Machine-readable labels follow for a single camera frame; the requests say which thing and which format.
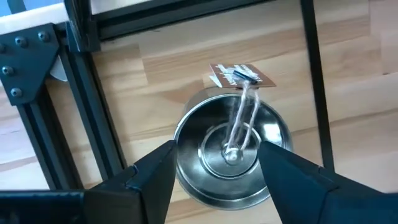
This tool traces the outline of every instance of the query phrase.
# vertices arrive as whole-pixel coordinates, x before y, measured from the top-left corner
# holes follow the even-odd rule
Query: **white string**
[[[259,105],[260,105],[260,99],[259,99],[259,94],[257,93],[257,91],[254,91],[254,108],[253,108],[253,112],[250,118],[250,123],[249,123],[249,127],[248,127],[248,131],[246,132],[246,136],[244,137],[244,141],[241,147],[241,150],[245,150],[245,148],[248,146],[249,144],[249,140],[250,140],[250,136],[251,136],[251,130],[254,126],[254,120],[256,118],[257,112],[259,110]]]
[[[242,96],[241,96],[241,103],[239,104],[239,109],[238,109],[238,112],[236,113],[235,122],[232,127],[231,135],[229,136],[228,144],[226,147],[226,153],[228,153],[231,150],[231,147],[233,146],[233,143],[235,142],[236,131],[238,130],[239,125],[241,124],[241,117],[242,117],[242,113],[243,113],[243,109],[244,109],[244,105],[246,102],[249,88],[250,88],[250,82],[249,81],[243,82],[243,92],[242,92]]]

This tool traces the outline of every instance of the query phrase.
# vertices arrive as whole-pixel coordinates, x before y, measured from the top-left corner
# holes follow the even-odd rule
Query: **wooden floor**
[[[336,171],[398,190],[398,1],[315,1]],[[129,164],[174,133],[185,102],[213,86],[209,63],[252,63],[297,154],[322,164],[299,0],[274,1],[102,44],[94,54]],[[101,182],[67,83],[47,82],[85,187]],[[47,184],[15,108],[0,90],[0,189]],[[168,223],[280,223],[272,200],[238,212],[200,205],[175,184]]]

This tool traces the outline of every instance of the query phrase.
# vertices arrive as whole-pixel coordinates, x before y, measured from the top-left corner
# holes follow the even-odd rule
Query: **stainless steel pot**
[[[292,150],[287,125],[275,110],[261,102],[242,159],[230,164],[222,152],[230,118],[239,102],[240,94],[236,90],[214,87],[200,91],[186,104],[174,135],[178,144],[177,178],[181,186],[199,202],[222,210],[248,208],[269,197],[257,159],[261,141]],[[251,111],[253,99],[248,102],[248,111]],[[249,113],[243,115],[245,133],[250,117]]]

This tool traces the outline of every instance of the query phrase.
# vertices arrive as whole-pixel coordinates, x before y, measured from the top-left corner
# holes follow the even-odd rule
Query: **paper tag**
[[[242,87],[243,79],[233,74],[237,70],[255,80],[256,87],[273,87],[275,83],[251,64],[210,64],[213,74],[211,80],[220,88],[239,88]]]

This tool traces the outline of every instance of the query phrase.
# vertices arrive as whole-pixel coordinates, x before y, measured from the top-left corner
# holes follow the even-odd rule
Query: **bolt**
[[[224,153],[224,159],[229,165],[238,165],[243,160],[242,152],[239,149],[232,148]]]
[[[7,65],[3,66],[1,68],[1,71],[2,71],[3,74],[5,74],[7,76],[14,74],[14,69],[11,68],[10,66],[7,66]]]
[[[13,96],[13,97],[21,97],[22,96],[22,90],[20,88],[13,88],[10,93],[11,93],[11,96]]]
[[[6,52],[6,46],[4,44],[0,44],[0,54]]]
[[[39,32],[37,36],[39,36],[39,40],[42,42],[48,42],[50,40],[50,35],[45,31]]]
[[[25,37],[16,37],[15,38],[15,44],[17,46],[25,48],[25,47],[27,47],[27,40],[25,39]]]

